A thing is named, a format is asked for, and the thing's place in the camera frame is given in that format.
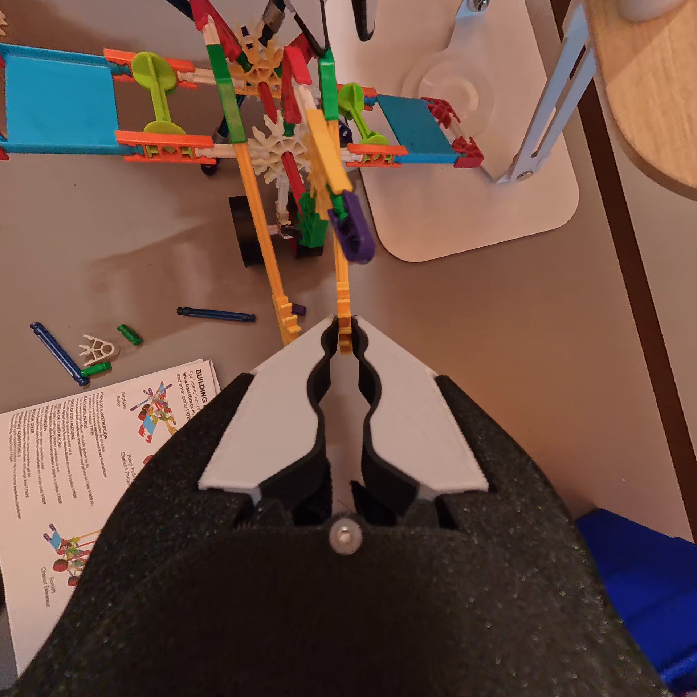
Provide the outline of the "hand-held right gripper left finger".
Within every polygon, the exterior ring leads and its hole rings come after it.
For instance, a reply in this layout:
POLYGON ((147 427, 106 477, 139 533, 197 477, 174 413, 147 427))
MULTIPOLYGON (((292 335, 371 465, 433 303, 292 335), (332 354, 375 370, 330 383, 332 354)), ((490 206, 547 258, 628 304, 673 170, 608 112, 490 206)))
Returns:
POLYGON ((330 383, 334 317, 328 316, 252 371, 200 489, 251 498, 307 498, 323 478, 319 402, 330 383))

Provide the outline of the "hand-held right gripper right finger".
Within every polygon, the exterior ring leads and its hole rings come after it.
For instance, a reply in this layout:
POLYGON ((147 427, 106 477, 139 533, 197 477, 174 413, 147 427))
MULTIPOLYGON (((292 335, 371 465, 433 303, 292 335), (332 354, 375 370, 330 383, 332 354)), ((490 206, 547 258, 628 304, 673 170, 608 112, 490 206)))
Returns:
POLYGON ((352 321, 359 388, 369 402, 362 477, 377 498, 487 492, 438 375, 361 317, 352 321))

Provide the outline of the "blue plastic bin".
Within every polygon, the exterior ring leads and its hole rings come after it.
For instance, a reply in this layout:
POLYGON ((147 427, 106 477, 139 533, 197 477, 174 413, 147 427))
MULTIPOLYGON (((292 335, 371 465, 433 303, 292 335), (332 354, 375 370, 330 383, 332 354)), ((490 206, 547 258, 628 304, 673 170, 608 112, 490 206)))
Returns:
POLYGON ((670 690, 696 690, 696 545, 610 511, 576 521, 609 597, 670 690))

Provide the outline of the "dark blue rod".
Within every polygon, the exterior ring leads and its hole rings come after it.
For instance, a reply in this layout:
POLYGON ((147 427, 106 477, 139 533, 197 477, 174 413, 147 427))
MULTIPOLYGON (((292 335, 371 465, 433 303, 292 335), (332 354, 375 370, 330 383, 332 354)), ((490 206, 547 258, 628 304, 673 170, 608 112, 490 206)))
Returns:
POLYGON ((178 307, 176 313, 182 317, 200 318, 215 321, 233 321, 237 323, 255 323, 256 315, 239 311, 223 311, 194 307, 178 307))
POLYGON ((48 351, 57 359, 59 364, 78 385, 84 387, 90 384, 90 378, 82 375, 81 369, 77 366, 75 361, 43 324, 40 322, 33 322, 30 324, 30 329, 38 336, 48 351))

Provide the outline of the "colourful construction toy model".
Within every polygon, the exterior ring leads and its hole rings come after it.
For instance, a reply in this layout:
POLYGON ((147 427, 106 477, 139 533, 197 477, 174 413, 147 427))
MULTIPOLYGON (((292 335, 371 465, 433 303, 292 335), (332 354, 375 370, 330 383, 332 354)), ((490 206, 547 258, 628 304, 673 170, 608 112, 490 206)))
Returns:
POLYGON ((436 162, 476 169, 484 155, 460 135, 449 102, 403 107, 398 144, 365 113, 394 96, 341 83, 329 48, 311 50, 283 1, 247 24, 212 1, 169 1, 205 38, 203 68, 149 50, 101 55, 1 44, 1 158, 10 154, 112 155, 200 166, 213 176, 248 138, 254 173, 277 191, 270 236, 296 258, 320 257, 329 227, 349 263, 375 252, 345 169, 436 162))

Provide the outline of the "grey connector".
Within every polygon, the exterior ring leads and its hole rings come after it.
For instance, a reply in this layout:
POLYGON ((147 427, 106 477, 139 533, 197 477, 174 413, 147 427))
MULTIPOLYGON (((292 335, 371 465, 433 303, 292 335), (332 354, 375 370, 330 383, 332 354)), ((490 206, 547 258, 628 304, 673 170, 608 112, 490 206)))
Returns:
POLYGON ((110 362, 119 356, 120 348, 114 343, 87 334, 84 334, 83 338, 84 343, 79 344, 79 356, 83 360, 84 368, 110 362))

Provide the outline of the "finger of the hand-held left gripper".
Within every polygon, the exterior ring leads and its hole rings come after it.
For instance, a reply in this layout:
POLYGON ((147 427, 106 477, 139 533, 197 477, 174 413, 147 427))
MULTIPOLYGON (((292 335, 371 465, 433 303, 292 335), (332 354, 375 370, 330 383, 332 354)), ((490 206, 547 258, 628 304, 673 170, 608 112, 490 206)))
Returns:
POLYGON ((358 38, 362 42, 367 42, 375 31, 377 0, 353 0, 352 7, 358 38))
POLYGON ((285 1, 315 55, 325 56, 330 48, 325 1, 285 1))

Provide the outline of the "white instruction booklet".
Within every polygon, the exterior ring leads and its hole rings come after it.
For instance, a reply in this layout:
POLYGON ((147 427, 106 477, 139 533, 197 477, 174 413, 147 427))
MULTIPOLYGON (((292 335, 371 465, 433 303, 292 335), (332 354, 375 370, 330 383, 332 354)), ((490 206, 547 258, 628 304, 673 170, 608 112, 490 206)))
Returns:
POLYGON ((128 486, 219 391, 213 362, 196 360, 1 415, 1 576, 17 673, 128 486))

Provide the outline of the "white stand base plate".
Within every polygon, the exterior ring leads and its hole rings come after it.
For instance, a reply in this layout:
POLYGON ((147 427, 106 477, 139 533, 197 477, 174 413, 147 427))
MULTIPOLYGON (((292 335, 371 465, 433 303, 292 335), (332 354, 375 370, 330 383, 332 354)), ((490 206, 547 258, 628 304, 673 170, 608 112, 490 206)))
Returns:
POLYGON ((380 241, 407 262, 483 248, 556 229, 579 203, 579 187, 561 124, 546 134, 553 107, 527 131, 546 88, 538 11, 548 1, 492 1, 478 16, 457 17, 460 1, 381 1, 369 42, 356 36, 350 1, 327 3, 339 81, 394 96, 365 113, 398 144, 403 107, 423 97, 449 102, 459 134, 473 137, 484 161, 476 169, 404 163, 361 170, 380 241))

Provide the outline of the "wooden stand board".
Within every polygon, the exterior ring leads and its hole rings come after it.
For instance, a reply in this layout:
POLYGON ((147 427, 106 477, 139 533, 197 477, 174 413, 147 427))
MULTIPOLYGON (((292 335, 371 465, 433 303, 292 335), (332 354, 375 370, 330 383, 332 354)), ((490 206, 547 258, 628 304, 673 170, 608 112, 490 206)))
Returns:
POLYGON ((614 124, 650 179, 696 200, 696 2, 633 23, 616 1, 585 1, 614 124))

